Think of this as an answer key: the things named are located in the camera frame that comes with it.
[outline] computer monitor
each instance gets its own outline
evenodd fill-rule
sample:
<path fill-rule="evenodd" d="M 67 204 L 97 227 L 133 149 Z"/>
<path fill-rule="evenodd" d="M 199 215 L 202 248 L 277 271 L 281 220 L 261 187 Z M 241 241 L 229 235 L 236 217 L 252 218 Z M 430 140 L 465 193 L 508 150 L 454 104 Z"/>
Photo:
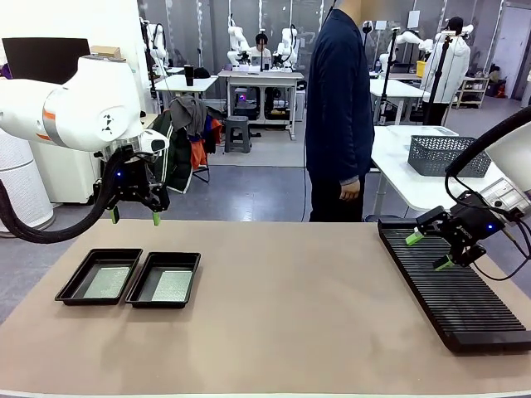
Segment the computer monitor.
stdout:
<path fill-rule="evenodd" d="M 264 70 L 266 69 L 266 65 L 269 66 L 269 68 L 267 68 L 267 69 L 270 69 L 271 57 L 270 56 L 264 56 L 264 57 L 252 56 L 251 57 L 251 66 L 260 66 L 260 65 L 262 65 L 264 67 Z"/>
<path fill-rule="evenodd" d="M 2 39 L 13 79 L 65 84 L 77 72 L 77 62 L 90 55 L 86 39 L 12 37 Z"/>

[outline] stool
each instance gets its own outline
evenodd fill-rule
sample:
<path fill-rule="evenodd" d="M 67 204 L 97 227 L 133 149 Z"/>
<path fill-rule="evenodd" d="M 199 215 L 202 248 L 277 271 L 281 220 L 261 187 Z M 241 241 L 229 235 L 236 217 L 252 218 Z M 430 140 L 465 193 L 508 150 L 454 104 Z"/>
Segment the stool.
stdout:
<path fill-rule="evenodd" d="M 243 153 L 251 151 L 251 134 L 249 133 L 249 118 L 246 116 L 229 116 L 225 122 L 225 152 L 242 149 Z M 235 143 L 234 130 L 241 130 L 241 140 Z"/>

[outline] person's hand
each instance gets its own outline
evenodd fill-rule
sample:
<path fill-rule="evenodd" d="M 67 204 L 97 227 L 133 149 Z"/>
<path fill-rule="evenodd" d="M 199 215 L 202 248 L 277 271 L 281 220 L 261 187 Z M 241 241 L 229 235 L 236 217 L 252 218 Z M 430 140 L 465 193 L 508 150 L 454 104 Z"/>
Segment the person's hand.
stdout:
<path fill-rule="evenodd" d="M 341 186 L 341 199 L 342 201 L 353 201 L 355 199 L 358 199 L 359 191 L 361 190 L 362 186 L 359 183 L 359 180 L 356 182 L 353 182 L 352 184 L 348 185 L 342 185 Z"/>

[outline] slotted rack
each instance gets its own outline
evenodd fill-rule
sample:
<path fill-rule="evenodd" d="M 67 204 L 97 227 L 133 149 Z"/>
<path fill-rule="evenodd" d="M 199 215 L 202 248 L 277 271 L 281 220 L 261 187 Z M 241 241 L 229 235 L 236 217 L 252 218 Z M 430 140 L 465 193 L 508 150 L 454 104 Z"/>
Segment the slotted rack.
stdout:
<path fill-rule="evenodd" d="M 521 352 L 531 350 L 531 332 L 470 267 L 435 271 L 448 243 L 427 236 L 413 246 L 406 238 L 411 220 L 378 223 L 383 244 L 446 347 L 452 352 Z"/>

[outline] black tray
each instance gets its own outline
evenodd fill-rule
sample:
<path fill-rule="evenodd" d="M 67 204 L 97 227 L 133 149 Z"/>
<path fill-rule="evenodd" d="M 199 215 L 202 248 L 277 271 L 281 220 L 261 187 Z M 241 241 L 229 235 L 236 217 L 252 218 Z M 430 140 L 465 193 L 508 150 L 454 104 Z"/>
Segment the black tray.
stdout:
<path fill-rule="evenodd" d="M 149 253 L 125 302 L 135 308 L 184 308 L 200 259 L 199 253 Z"/>
<path fill-rule="evenodd" d="M 141 249 L 91 250 L 57 294 L 56 301 L 62 301 L 66 305 L 116 305 L 124 294 L 141 255 Z M 109 286 L 110 278 L 114 278 L 112 286 Z"/>
<path fill-rule="evenodd" d="M 380 221 L 378 230 L 445 346 L 474 354 L 531 350 L 531 332 L 471 267 L 434 270 L 433 262 L 450 251 L 444 239 L 406 244 L 415 226 L 414 220 Z"/>

